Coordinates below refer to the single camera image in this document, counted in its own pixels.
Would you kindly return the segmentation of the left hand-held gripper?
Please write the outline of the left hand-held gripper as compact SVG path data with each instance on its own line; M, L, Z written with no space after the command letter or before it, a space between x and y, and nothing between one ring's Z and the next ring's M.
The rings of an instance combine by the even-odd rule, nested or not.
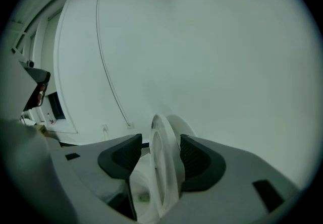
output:
M18 120L34 91L34 80L11 52L1 55L1 119Z

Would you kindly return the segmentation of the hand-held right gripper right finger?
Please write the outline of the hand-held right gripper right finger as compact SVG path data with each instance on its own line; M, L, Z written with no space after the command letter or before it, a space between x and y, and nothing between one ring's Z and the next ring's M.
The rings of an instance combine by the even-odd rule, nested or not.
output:
M274 223L299 190L257 155L181 135L181 196L162 223Z

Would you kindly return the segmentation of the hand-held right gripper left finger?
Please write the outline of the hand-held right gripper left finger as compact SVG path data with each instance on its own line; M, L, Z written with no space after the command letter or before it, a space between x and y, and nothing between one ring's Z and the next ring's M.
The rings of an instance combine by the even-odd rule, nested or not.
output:
M141 157L141 134L71 147L51 141L51 159L79 223L137 221L130 175Z

